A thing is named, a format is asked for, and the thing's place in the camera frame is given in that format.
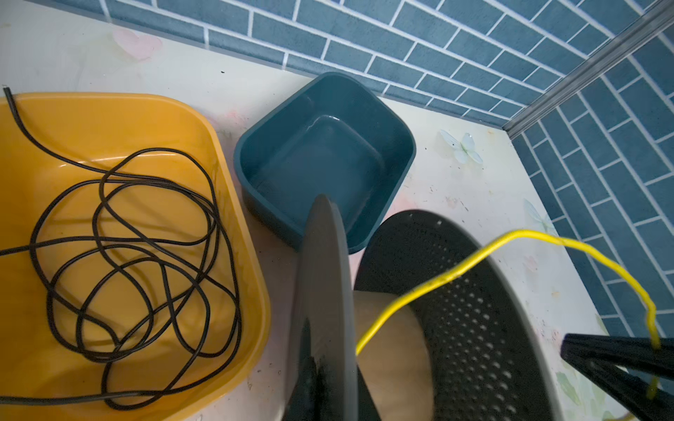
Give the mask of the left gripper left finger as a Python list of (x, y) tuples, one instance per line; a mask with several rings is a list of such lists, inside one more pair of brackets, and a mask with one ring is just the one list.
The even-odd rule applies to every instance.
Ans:
[(317, 387), (317, 368), (312, 357), (311, 325), (305, 319), (293, 342), (296, 348), (289, 353), (292, 368), (288, 375), (295, 375), (284, 410), (283, 420), (314, 420)]

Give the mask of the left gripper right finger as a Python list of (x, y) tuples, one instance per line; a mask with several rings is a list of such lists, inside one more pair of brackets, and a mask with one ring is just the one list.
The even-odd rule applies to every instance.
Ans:
[(360, 368), (357, 368), (358, 420), (381, 421)]

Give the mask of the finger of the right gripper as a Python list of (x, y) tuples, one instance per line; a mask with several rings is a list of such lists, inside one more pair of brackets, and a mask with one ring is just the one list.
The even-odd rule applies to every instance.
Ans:
[(630, 375), (612, 362), (566, 357), (565, 361), (640, 420), (672, 420), (673, 396), (657, 391), (649, 398), (649, 382)]
[(560, 354), (574, 367), (576, 361), (596, 360), (673, 379), (673, 339), (662, 339), (660, 346), (654, 347), (647, 338), (569, 333), (563, 338)]

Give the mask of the grey cable spool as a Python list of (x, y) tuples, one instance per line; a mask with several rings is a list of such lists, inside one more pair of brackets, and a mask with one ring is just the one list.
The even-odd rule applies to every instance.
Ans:
[(357, 368), (379, 416), (414, 420), (559, 420), (553, 381), (514, 291), (491, 261), (405, 306), (356, 342), (388, 303), (477, 250), (456, 224), (426, 210), (386, 219), (355, 275), (342, 217), (318, 196), (300, 247), (287, 356), (305, 319), (317, 368), (314, 420), (358, 420)]

